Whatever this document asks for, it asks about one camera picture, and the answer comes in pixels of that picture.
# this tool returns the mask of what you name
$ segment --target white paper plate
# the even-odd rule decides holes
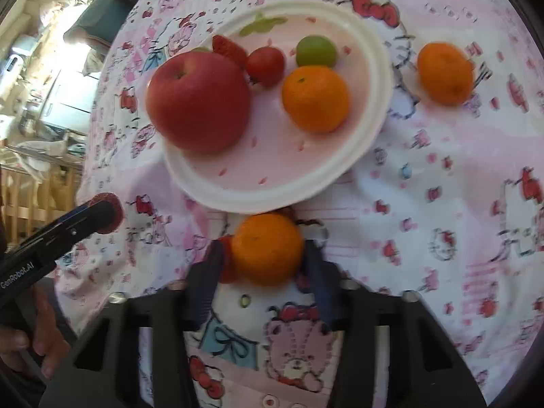
[[[240,36],[257,16],[276,22],[269,22],[274,25],[268,32]],[[338,130],[312,135],[298,129],[285,113],[281,83],[267,91],[255,86],[250,124],[232,148],[195,156],[165,143],[168,170],[193,199],[243,214],[285,207],[322,191],[371,147],[391,100],[393,74],[382,41],[360,17],[330,3],[282,1],[240,14],[215,34],[232,39],[248,53],[266,45],[282,49],[285,75],[296,67],[294,49],[303,37],[328,37],[338,48],[335,71],[350,88],[352,109]],[[211,35],[202,46],[211,48]]]

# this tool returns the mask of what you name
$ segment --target white cabinet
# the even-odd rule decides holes
[[[74,70],[62,70],[42,110],[40,121],[88,134],[98,80]]]

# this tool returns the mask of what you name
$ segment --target pink tablecloth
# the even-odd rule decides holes
[[[58,270],[57,291],[81,330],[113,291],[152,293],[202,258],[239,216],[206,210],[174,184],[145,111],[154,69],[225,19],[274,0],[140,0],[107,57],[92,111],[79,201],[116,193],[126,220],[94,235]],[[375,148],[319,196],[293,206],[328,258],[374,290],[419,290],[491,401],[512,376],[544,311],[544,62],[507,0],[324,0],[352,6],[391,52],[395,91]],[[373,16],[360,2],[376,7]],[[399,24],[380,17],[392,5]],[[429,102],[415,57],[445,40],[472,58],[477,86],[456,112]],[[202,406],[325,406],[341,335],[322,328],[294,283],[221,285],[193,361]],[[142,395],[151,400],[142,333]],[[384,404],[381,363],[375,406]]]

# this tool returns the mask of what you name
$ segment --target cherry tomato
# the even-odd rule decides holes
[[[272,46],[258,48],[249,55],[245,69],[256,83],[264,87],[274,86],[284,77],[284,53]]]

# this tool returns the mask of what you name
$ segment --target metal screw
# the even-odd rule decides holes
[[[108,296],[108,302],[110,304],[123,304],[127,299],[126,295],[120,291],[111,293],[110,296]]]
[[[420,294],[417,291],[406,290],[403,291],[402,299],[404,302],[417,302],[420,300]]]

